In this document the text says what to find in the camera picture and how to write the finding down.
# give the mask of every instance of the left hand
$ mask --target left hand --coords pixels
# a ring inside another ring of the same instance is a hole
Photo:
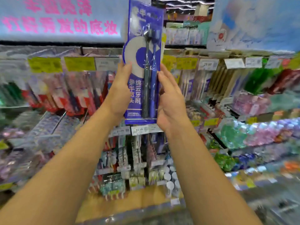
[[[132,65],[124,65],[123,61],[118,64],[118,71],[112,83],[107,97],[102,106],[104,106],[110,115],[112,115],[114,125],[118,125],[130,103],[130,90],[128,80],[131,74]]]

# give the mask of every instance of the product package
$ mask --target product package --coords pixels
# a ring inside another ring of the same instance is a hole
[[[126,124],[156,123],[163,14],[163,9],[129,0],[128,38],[123,48],[124,63],[132,63]]]

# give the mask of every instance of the right hand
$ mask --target right hand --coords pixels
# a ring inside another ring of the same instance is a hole
[[[171,130],[189,123],[186,113],[185,98],[178,87],[173,75],[160,64],[158,80],[162,85],[157,111],[157,125],[171,136]]]

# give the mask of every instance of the overhead sign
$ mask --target overhead sign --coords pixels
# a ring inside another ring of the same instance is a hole
[[[0,40],[123,43],[128,1],[1,0]]]

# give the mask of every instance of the plastic blister packaging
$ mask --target plastic blister packaging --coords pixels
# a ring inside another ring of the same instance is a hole
[[[156,123],[163,14],[163,9],[129,0],[128,38],[123,48],[124,63],[132,63],[126,124]]]

